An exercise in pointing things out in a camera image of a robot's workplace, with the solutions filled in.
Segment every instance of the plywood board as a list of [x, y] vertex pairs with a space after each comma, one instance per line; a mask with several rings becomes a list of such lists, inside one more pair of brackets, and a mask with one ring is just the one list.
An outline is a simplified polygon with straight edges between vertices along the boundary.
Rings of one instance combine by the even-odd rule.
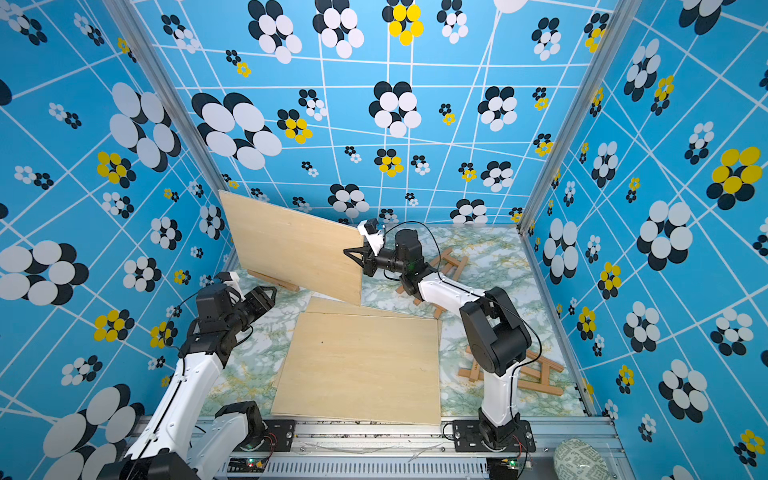
[[272, 413], [440, 424], [437, 322], [302, 313]]
[[344, 315], [365, 315], [365, 316], [393, 316], [400, 318], [423, 319], [422, 316], [409, 315], [407, 313], [390, 312], [389, 310], [379, 310], [369, 306], [357, 306], [351, 303], [337, 302], [319, 296], [313, 296], [310, 304], [306, 306], [308, 313], [341, 313]]
[[360, 304], [362, 268], [343, 250], [357, 229], [220, 190], [240, 264], [247, 270]]

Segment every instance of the blue patterned wallpaper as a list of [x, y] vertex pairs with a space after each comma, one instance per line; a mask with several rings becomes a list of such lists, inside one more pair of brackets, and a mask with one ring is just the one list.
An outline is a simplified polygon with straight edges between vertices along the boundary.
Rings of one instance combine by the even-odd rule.
[[644, 1], [523, 233], [637, 478], [766, 478], [766, 27]]
[[0, 478], [95, 478], [231, 251], [100, 2], [0, 0]]
[[513, 223], [617, 0], [133, 2], [232, 191]]

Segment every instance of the green marble surface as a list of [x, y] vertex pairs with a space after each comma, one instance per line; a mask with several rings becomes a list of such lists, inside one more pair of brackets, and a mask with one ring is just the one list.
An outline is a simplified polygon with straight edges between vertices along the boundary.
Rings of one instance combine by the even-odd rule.
[[[417, 227], [425, 258], [437, 257], [432, 238], [423, 227]], [[509, 294], [520, 315], [536, 330], [544, 355], [564, 364], [563, 355], [547, 317], [544, 302], [538, 292], [525, 258], [517, 230], [508, 227], [431, 227], [440, 247], [453, 247], [452, 255], [469, 257], [460, 281], [474, 288], [490, 289], [500, 286]], [[388, 234], [388, 246], [394, 242], [394, 232]], [[243, 291], [264, 284], [238, 270]], [[373, 278], [363, 277], [362, 305], [432, 317], [434, 307], [413, 304], [412, 297], [398, 295], [397, 282], [387, 280], [379, 271]], [[277, 302], [265, 316], [253, 324], [253, 335], [237, 347], [216, 385], [205, 401], [202, 415], [213, 415], [221, 406], [231, 402], [256, 400], [263, 415], [269, 415], [275, 398], [273, 381], [288, 352], [296, 319], [305, 310], [310, 297], [316, 293], [304, 290], [294, 293], [278, 287]], [[462, 321], [451, 313], [443, 313], [440, 342], [440, 389], [444, 416], [475, 416], [482, 404], [483, 382], [469, 382], [458, 376], [459, 368], [471, 368], [472, 356], [466, 353], [467, 340]], [[533, 349], [537, 348], [534, 339]], [[538, 368], [538, 363], [531, 365]], [[562, 396], [552, 396], [520, 389], [519, 406], [523, 416], [584, 416], [575, 383], [568, 369], [552, 372], [551, 384], [564, 390]]]

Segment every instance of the mounting plate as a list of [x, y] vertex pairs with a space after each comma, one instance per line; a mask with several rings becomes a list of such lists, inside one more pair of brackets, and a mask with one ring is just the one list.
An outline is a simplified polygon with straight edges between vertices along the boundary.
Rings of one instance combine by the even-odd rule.
[[[457, 452], [494, 452], [485, 446], [482, 440], [482, 434], [479, 430], [479, 420], [454, 420], [453, 421], [453, 446]], [[527, 420], [521, 420], [518, 428], [514, 431], [515, 435], [521, 442], [523, 442], [523, 448], [529, 452], [536, 451], [536, 442], [531, 432], [531, 423]], [[502, 450], [503, 452], [519, 452], [520, 447], [514, 439], [512, 443], [507, 445], [507, 448]]]
[[[264, 420], [266, 424], [266, 432], [272, 433], [277, 437], [277, 445], [275, 445], [275, 452], [290, 452], [290, 447], [293, 444], [293, 433], [296, 431], [296, 420]], [[265, 440], [255, 450], [243, 450], [238, 445], [235, 452], [268, 452], [270, 450], [270, 442]]]

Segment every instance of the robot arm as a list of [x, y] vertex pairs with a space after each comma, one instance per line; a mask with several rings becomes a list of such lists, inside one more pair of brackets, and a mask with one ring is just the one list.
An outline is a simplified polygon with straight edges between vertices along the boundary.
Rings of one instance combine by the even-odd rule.
[[263, 439], [256, 403], [240, 402], [222, 407], [213, 427], [189, 449], [203, 402], [237, 346], [237, 334], [275, 305], [274, 287], [257, 286], [243, 295], [237, 273], [216, 278], [222, 282], [197, 293], [199, 316], [190, 325], [157, 411], [125, 458], [105, 465], [99, 480], [211, 480], [235, 447]]
[[[398, 231], [395, 248], [385, 248], [377, 224], [376, 219], [362, 222], [357, 228], [366, 239], [363, 246], [345, 249], [344, 253], [362, 267], [365, 275], [373, 276], [379, 268], [400, 273], [409, 295], [461, 317], [472, 355], [487, 372], [479, 428], [490, 449], [504, 448], [512, 443], [518, 428], [518, 367], [531, 346], [531, 335], [515, 306], [499, 287], [473, 289], [438, 274], [425, 262], [415, 230]], [[499, 319], [499, 323], [491, 327], [489, 317]]]

